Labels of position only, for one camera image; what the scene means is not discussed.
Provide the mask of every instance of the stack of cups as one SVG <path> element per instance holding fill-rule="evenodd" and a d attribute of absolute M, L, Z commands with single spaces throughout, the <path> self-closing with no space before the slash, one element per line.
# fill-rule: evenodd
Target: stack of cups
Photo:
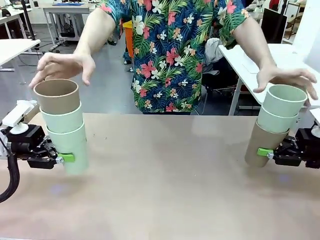
<path fill-rule="evenodd" d="M 250 166 L 262 168 L 267 164 L 268 158 L 258 156 L 258 149 L 279 146 L 307 99 L 303 90 L 290 85 L 273 85 L 267 90 L 244 157 Z"/>
<path fill-rule="evenodd" d="M 71 80 L 53 79 L 34 87 L 46 130 L 60 154 L 73 154 L 64 161 L 67 174 L 82 174 L 88 168 L 85 122 L 79 98 L 79 86 Z"/>

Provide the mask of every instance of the hawaiian shirt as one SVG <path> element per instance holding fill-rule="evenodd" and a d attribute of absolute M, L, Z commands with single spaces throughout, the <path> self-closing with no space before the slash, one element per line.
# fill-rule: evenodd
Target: hawaiian shirt
<path fill-rule="evenodd" d="M 142 112 L 191 112 L 201 99 L 205 44 L 213 21 L 227 48 L 247 17 L 241 0 L 103 0 L 118 32 L 132 18 L 135 105 Z"/>

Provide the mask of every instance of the forearm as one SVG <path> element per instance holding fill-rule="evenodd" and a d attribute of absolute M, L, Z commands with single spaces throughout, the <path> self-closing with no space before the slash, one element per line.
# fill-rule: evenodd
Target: forearm
<path fill-rule="evenodd" d="M 237 43 L 261 69 L 265 65 L 275 65 L 264 33 L 259 24 L 251 17 L 246 19 L 233 32 Z"/>
<path fill-rule="evenodd" d="M 115 21 L 97 8 L 88 16 L 75 52 L 94 54 L 105 44 L 116 27 Z"/>

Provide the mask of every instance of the gray floor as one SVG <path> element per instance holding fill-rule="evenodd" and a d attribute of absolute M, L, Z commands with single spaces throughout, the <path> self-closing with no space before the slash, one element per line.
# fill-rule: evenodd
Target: gray floor
<path fill-rule="evenodd" d="M 45 25 L 35 25 L 33 30 L 36 38 L 41 40 L 40 51 L 47 52 L 52 46 L 49 31 Z M 60 46 L 62 54 L 74 51 L 76 43 L 69 46 Z M 130 66 L 123 64 L 122 55 L 125 50 L 125 38 L 122 37 L 116 46 L 104 45 L 102 50 L 93 56 L 96 70 L 91 78 L 91 85 L 86 87 L 82 84 L 81 76 L 74 80 L 80 85 L 80 98 L 85 113 L 108 113 L 108 114 L 140 114 L 135 107 L 133 94 L 130 86 L 132 74 L 127 72 Z M 23 76 L 27 83 L 36 74 L 38 57 L 36 55 L 20 55 L 18 64 L 21 65 Z M 28 85 L 18 84 L 19 77 L 15 72 L 0 72 L 0 118 L 16 104 L 17 100 L 34 98 Z M 214 93 L 208 98 L 204 115 L 227 115 L 231 104 L 231 98 Z M 203 104 L 198 110 L 202 112 Z M 252 111 L 241 111 L 239 115 L 252 115 Z"/>

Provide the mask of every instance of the orange object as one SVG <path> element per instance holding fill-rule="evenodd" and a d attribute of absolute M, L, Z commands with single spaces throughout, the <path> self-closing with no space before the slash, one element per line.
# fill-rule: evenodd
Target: orange object
<path fill-rule="evenodd" d="M 128 49 L 129 56 L 134 57 L 134 42 L 133 42 L 133 31 L 132 31 L 132 21 L 127 21 L 122 24 L 125 32 L 125 44 Z"/>

